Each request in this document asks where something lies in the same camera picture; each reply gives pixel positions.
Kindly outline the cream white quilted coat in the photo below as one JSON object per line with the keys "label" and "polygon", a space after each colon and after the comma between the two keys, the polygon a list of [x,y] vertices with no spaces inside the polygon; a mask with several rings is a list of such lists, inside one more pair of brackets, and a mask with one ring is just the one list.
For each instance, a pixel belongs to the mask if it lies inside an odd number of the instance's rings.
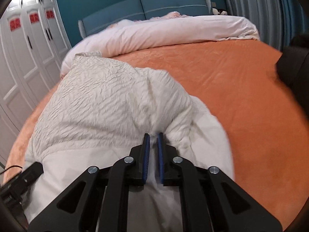
{"label": "cream white quilted coat", "polygon": [[42,111],[25,165],[44,173],[27,195],[29,222],[89,166],[112,166],[164,133],[180,156],[234,177],[232,150],[218,119],[168,72],[134,68],[98,53],[80,53]]}

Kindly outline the orange bed sheet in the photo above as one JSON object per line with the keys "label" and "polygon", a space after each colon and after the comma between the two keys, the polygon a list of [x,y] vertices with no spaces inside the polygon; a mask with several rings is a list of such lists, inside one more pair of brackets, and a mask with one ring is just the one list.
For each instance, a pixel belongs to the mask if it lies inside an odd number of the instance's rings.
{"label": "orange bed sheet", "polygon": [[[308,121],[277,78],[280,56],[259,41],[235,40],[144,49],[113,59],[164,70],[201,100],[227,134],[232,179],[288,227],[308,197]],[[21,131],[10,163],[28,167],[29,140],[58,86]]]}

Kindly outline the white wardrobe with red stickers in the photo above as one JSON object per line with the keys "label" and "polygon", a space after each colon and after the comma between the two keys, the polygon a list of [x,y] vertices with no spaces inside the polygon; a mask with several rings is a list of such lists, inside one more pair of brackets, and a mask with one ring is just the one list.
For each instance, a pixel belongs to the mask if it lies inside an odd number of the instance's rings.
{"label": "white wardrobe with red stickers", "polygon": [[57,0],[11,0],[1,16],[1,166],[71,49]]}

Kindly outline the black garment on bed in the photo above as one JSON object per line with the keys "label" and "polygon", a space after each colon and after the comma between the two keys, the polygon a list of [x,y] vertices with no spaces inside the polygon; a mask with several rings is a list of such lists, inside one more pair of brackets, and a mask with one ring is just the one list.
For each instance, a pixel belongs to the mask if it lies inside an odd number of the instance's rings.
{"label": "black garment on bed", "polygon": [[295,36],[275,65],[278,78],[291,90],[306,115],[309,111],[308,47],[308,34]]}

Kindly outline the pale pink duvet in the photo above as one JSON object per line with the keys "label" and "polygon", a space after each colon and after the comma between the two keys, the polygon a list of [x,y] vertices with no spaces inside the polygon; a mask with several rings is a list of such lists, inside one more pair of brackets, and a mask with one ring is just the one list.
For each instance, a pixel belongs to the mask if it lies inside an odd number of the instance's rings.
{"label": "pale pink duvet", "polygon": [[257,27],[238,16],[186,16],[121,20],[112,28],[86,37],[76,44],[62,61],[60,76],[71,69],[74,56],[82,52],[100,53],[112,58],[138,50],[224,40],[259,40]]}

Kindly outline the plush toy beside bed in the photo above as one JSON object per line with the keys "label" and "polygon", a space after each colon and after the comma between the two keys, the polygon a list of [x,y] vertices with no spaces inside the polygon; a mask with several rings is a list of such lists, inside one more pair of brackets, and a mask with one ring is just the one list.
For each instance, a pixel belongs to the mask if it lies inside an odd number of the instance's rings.
{"label": "plush toy beside bed", "polygon": [[214,15],[228,15],[228,12],[224,9],[216,9],[213,7],[212,11]]}

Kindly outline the blue upholstered headboard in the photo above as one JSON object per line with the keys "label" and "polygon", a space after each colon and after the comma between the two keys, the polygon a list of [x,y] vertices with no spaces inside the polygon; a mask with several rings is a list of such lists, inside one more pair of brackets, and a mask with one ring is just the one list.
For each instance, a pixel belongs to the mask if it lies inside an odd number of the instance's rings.
{"label": "blue upholstered headboard", "polygon": [[78,21],[82,38],[101,32],[123,19],[147,20],[177,11],[182,15],[212,15],[211,0],[125,0]]}

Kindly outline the grey blue curtain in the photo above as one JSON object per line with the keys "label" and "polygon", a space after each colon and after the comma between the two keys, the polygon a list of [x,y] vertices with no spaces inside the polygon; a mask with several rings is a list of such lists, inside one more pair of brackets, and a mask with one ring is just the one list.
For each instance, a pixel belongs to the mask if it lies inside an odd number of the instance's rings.
{"label": "grey blue curtain", "polygon": [[308,32],[308,16],[297,0],[226,0],[230,15],[254,23],[264,43],[278,50]]}

